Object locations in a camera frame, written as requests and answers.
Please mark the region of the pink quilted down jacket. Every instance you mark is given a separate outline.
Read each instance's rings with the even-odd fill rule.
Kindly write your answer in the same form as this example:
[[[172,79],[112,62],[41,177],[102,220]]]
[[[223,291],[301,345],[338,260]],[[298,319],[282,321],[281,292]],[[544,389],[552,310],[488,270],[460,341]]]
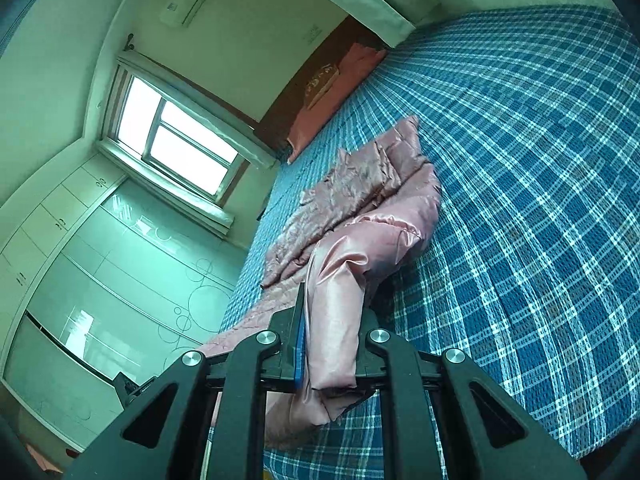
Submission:
[[[382,281],[427,248],[442,202],[418,127],[408,116],[338,153],[268,248],[260,299],[202,345],[206,356],[230,352],[304,297],[303,379],[291,393],[268,394],[267,448],[297,448],[367,397],[356,383],[362,311]]]

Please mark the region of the white glossy wardrobe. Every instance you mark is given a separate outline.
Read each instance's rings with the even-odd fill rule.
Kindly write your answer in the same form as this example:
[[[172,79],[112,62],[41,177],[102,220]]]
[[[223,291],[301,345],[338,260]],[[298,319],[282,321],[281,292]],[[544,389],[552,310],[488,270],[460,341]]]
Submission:
[[[141,385],[219,332],[246,253],[101,155],[35,206],[1,253],[1,378],[85,448]]]

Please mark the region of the dark wooden headboard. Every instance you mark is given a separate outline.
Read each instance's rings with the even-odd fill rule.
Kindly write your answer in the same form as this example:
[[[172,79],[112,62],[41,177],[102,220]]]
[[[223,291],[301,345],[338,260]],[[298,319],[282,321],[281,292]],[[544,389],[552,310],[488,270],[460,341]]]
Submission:
[[[312,94],[312,90],[307,88],[317,79],[323,67],[340,64],[353,44],[375,49],[383,47],[382,40],[371,29],[352,16],[344,18],[303,62],[266,111],[255,129],[259,140],[276,153],[286,149],[286,138],[295,118],[311,102],[308,94]]]

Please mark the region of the red pillow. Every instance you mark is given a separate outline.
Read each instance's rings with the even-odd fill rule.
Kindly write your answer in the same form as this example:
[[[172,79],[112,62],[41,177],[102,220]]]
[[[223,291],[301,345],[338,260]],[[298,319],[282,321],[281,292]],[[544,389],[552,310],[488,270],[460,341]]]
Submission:
[[[386,49],[376,50],[355,42],[341,62],[323,65],[316,71],[306,84],[303,106],[286,138],[292,148],[289,164],[302,154],[344,101],[383,61],[386,53]]]

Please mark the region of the window with wooden frame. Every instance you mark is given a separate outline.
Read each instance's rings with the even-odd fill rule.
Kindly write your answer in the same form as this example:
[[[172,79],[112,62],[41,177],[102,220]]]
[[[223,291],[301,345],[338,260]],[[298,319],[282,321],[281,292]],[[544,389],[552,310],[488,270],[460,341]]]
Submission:
[[[203,200],[224,206],[248,166],[232,128],[196,114],[157,82],[119,63],[103,137],[136,174],[149,172]]]

